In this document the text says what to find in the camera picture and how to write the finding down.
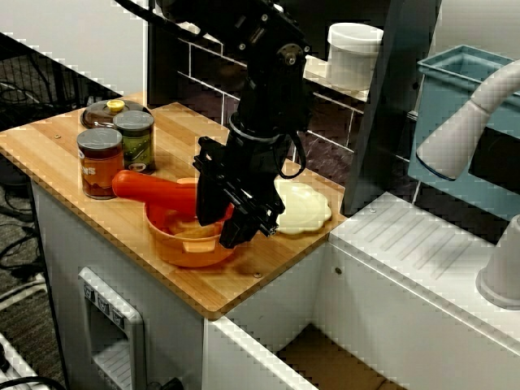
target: white container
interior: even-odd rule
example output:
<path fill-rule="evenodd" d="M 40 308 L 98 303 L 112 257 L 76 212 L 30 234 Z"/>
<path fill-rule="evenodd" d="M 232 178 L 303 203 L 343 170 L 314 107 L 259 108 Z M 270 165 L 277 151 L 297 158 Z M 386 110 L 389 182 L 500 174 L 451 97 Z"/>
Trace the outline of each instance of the white container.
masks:
<path fill-rule="evenodd" d="M 376 27 L 333 24 L 328 30 L 327 81 L 352 91 L 369 89 L 382 39 L 383 30 Z"/>

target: white plate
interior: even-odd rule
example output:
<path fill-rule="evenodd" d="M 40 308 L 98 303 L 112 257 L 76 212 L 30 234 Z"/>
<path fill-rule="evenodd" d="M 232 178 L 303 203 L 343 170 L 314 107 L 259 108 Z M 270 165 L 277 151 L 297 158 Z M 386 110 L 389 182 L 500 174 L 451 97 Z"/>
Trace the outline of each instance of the white plate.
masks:
<path fill-rule="evenodd" d="M 285 212 L 276 220 L 280 233 L 316 232 L 331 218 L 327 198 L 309 185 L 275 180 L 275 187 L 285 204 Z"/>

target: white shelf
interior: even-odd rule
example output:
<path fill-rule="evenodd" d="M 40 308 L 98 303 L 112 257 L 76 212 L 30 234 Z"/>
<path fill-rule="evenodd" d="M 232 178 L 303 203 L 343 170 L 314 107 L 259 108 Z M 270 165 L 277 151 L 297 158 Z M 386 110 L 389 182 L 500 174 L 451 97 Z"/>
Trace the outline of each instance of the white shelf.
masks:
<path fill-rule="evenodd" d="M 198 34 L 201 30 L 199 27 L 197 27 L 195 24 L 191 24 L 189 22 L 184 22 L 177 24 L 179 27 L 183 28 L 184 30 L 190 31 L 191 33 Z M 206 34 L 204 38 L 220 43 L 222 45 L 222 42 L 218 41 L 217 39 L 213 38 L 211 35 Z M 342 89 L 336 85 L 332 85 L 326 80 L 326 73 L 327 73 L 327 61 L 323 61 L 320 58 L 315 58 L 312 55 L 307 55 L 307 63 L 305 65 L 305 71 L 304 71 L 304 77 L 309 80 L 313 81 L 314 83 L 318 85 L 322 85 L 323 87 L 333 89 L 336 92 L 342 93 L 346 96 L 350 96 L 351 98 L 356 98 L 357 100 L 361 102 L 366 102 L 368 98 L 368 90 L 366 91 L 351 91 L 348 89 Z"/>
<path fill-rule="evenodd" d="M 494 245 L 389 193 L 333 230 L 329 241 L 520 355 L 520 311 L 493 305 L 475 287 Z"/>

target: wooden cutting board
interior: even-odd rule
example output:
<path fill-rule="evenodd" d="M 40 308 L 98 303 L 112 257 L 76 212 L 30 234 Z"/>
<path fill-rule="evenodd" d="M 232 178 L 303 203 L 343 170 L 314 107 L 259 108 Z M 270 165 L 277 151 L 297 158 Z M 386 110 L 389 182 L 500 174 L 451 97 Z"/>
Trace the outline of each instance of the wooden cutting board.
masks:
<path fill-rule="evenodd" d="M 125 97 L 145 105 L 143 93 Z M 340 215 L 344 188 L 305 170 L 295 181 L 306 183 L 327 197 L 332 218 L 319 232 L 254 239 L 236 248 L 220 264 L 202 269 L 172 266 L 154 252 L 143 205 L 126 199 L 97 201 L 81 190 L 76 137 L 85 129 L 82 110 L 58 115 L 0 133 L 0 153 L 60 200 L 85 223 L 104 236 L 198 313 L 217 319 L 286 271 L 327 239 L 328 233 L 345 220 Z M 199 137 L 225 143 L 228 130 L 196 112 L 174 103 L 152 111 L 155 118 L 158 177 L 178 180 L 197 177 L 192 167 L 198 154 Z M 287 161 L 287 173 L 299 166 Z"/>

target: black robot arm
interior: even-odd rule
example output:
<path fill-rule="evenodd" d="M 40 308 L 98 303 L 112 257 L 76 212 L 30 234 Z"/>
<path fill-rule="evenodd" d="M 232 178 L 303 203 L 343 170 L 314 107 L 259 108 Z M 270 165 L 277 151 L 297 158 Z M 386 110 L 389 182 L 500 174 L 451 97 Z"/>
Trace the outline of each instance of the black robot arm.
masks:
<path fill-rule="evenodd" d="M 124 3 L 130 0 L 116 1 L 127 8 Z M 199 139 L 201 151 L 193 165 L 201 172 L 200 224 L 223 218 L 231 202 L 235 210 L 223 225 L 222 246 L 250 241 L 258 230 L 274 234 L 278 215 L 285 210 L 274 180 L 287 177 L 282 166 L 292 142 L 301 157 L 298 174 L 305 168 L 297 132 L 305 132 L 310 121 L 311 94 L 303 82 L 309 45 L 296 22 L 267 0 L 156 1 L 162 15 L 174 22 L 166 25 L 159 18 L 157 23 L 172 32 L 180 30 L 175 23 L 193 23 L 201 34 L 209 33 L 229 50 L 241 52 L 248 65 L 226 145 L 209 137 Z"/>

